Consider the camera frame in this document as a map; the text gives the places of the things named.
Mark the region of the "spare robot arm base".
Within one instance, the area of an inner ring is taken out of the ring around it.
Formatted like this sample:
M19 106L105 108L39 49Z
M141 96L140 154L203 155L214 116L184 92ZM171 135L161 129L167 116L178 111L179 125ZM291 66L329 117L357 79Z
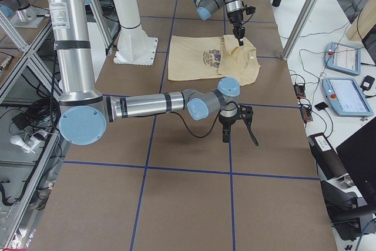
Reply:
M37 8L28 0L1 0L1 12L16 28L37 28L49 16L48 8Z

